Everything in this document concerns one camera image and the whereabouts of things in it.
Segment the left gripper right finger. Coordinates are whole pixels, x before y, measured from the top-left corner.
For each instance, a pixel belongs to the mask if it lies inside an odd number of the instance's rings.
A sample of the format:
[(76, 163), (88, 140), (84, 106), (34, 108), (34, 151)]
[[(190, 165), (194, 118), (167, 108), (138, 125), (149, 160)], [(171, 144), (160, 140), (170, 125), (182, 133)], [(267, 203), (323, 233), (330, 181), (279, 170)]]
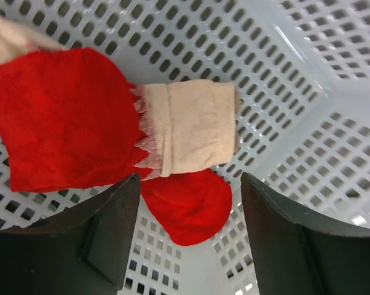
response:
[(307, 208), (249, 173), (241, 196), (260, 294), (370, 294), (370, 229)]

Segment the red sock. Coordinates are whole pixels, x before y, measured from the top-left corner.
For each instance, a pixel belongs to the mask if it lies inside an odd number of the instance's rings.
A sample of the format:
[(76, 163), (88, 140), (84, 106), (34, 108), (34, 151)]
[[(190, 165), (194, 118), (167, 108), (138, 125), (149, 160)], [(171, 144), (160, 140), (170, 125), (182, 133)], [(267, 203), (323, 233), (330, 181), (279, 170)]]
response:
[(13, 191), (86, 189), (133, 173), (130, 84), (90, 48), (67, 49), (0, 16), (0, 136)]

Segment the pink patterned sock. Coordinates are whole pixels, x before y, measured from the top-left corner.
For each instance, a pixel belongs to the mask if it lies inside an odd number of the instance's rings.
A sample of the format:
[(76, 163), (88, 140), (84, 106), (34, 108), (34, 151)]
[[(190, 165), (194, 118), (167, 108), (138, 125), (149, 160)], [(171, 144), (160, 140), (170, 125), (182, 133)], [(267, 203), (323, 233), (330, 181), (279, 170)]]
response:
[(152, 215), (180, 246), (202, 243), (229, 218), (232, 189), (213, 167), (229, 163), (239, 145), (241, 105), (230, 82), (190, 80), (132, 89), (144, 138), (137, 148), (147, 170), (141, 194)]

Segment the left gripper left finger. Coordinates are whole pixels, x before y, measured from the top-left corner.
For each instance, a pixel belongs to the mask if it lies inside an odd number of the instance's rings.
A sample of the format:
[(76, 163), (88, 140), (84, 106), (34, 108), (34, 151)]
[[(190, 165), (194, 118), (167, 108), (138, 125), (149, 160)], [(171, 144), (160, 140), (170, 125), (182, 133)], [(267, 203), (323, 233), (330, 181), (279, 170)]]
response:
[(130, 175), (28, 227), (0, 230), (0, 294), (117, 294), (140, 192), (140, 177)]

